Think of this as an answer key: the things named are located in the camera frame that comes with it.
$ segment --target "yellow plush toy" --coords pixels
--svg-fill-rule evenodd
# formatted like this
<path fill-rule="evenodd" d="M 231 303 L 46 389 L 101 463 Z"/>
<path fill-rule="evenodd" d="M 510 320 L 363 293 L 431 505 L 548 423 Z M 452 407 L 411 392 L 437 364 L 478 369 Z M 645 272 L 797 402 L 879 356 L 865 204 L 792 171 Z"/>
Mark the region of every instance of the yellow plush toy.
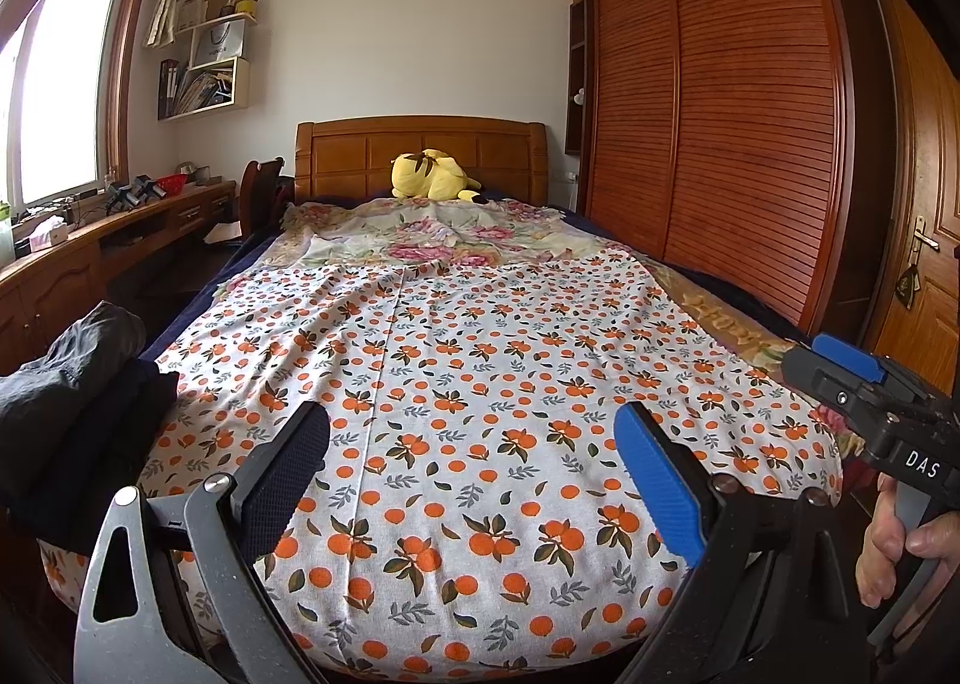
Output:
<path fill-rule="evenodd" d="M 479 205 L 487 201 L 477 193 L 481 185 L 467 177 L 453 157 L 433 148 L 422 153 L 398 155 L 394 159 L 391 180 L 394 196 L 398 198 L 462 199 Z"/>

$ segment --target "hand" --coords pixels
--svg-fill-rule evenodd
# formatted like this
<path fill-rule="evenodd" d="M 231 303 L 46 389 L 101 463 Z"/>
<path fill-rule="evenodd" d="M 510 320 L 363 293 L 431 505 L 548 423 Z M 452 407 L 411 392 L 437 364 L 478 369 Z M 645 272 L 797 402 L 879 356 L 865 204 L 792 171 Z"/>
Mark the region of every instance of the hand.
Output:
<path fill-rule="evenodd" d="M 938 558 L 940 565 L 923 587 L 915 604 L 904 615 L 894 630 L 899 636 L 923 615 L 923 611 L 947 586 L 950 577 L 960 563 L 960 512 L 944 513 L 928 524 L 904 534 L 904 525 L 895 514 L 896 481 L 890 476 L 877 478 L 877 507 L 874 519 L 863 536 L 863 551 L 856 562 L 856 585 L 860 601 L 870 608 L 877 608 L 882 599 L 888 599 L 896 587 L 894 565 L 909 553 L 925 559 Z M 920 628 L 911 632 L 907 644 L 918 634 Z"/>

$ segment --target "red basket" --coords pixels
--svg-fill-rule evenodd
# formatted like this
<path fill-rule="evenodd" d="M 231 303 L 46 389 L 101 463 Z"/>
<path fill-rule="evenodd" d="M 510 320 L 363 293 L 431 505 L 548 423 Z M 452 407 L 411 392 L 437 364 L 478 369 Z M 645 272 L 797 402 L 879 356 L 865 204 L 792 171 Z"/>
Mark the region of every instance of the red basket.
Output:
<path fill-rule="evenodd" d="M 186 175 L 167 175 L 165 178 L 158 178 L 157 185 L 167 192 L 167 196 L 176 196 L 184 190 L 186 184 Z"/>

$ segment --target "floral blanket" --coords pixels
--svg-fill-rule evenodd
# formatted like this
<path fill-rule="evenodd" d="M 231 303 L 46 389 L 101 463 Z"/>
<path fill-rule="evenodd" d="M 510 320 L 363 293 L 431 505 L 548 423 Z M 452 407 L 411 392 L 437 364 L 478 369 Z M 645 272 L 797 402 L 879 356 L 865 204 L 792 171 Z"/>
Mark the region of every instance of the floral blanket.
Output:
<path fill-rule="evenodd" d="M 141 479 L 189 492 L 301 401 L 326 406 L 326 467 L 256 565 L 318 665 L 472 680 L 650 633 L 685 564 L 617 455 L 627 401 L 751 491 L 838 496 L 816 411 L 716 343 L 629 249 L 518 203 L 381 202 L 293 209 L 162 355 L 179 401 Z M 76 605 L 85 561 L 42 548 Z M 215 634 L 192 557 L 179 567 Z"/>

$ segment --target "cabinet door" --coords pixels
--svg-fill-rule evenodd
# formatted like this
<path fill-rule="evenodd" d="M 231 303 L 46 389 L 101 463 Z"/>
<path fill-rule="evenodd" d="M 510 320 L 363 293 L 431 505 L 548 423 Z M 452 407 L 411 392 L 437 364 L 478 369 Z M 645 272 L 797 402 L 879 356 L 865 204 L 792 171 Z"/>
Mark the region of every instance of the cabinet door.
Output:
<path fill-rule="evenodd" d="M 651 256 L 670 209 L 674 23 L 669 0 L 596 0 L 587 217 Z"/>
<path fill-rule="evenodd" d="M 32 342 L 30 321 L 23 310 L 20 292 L 14 288 L 0 297 L 0 376 L 8 376 L 39 353 Z"/>
<path fill-rule="evenodd" d="M 46 350 L 64 329 L 87 315 L 104 297 L 100 249 L 91 244 L 66 259 L 58 259 L 25 281 L 21 291 L 35 339 Z"/>
<path fill-rule="evenodd" d="M 809 329 L 800 318 L 819 286 L 843 142 L 829 0 L 677 7 L 680 138 L 664 258 L 735 283 Z"/>

